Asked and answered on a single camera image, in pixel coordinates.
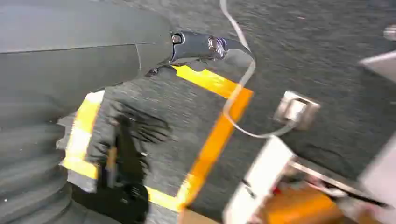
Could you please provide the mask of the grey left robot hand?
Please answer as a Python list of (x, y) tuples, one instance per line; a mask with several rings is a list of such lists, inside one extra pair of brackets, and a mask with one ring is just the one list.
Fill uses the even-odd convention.
[(0, 3), (0, 126), (57, 120), (86, 94), (163, 65), (228, 59), (246, 67), (240, 43), (177, 31), (168, 19), (128, 5), (92, 0)]

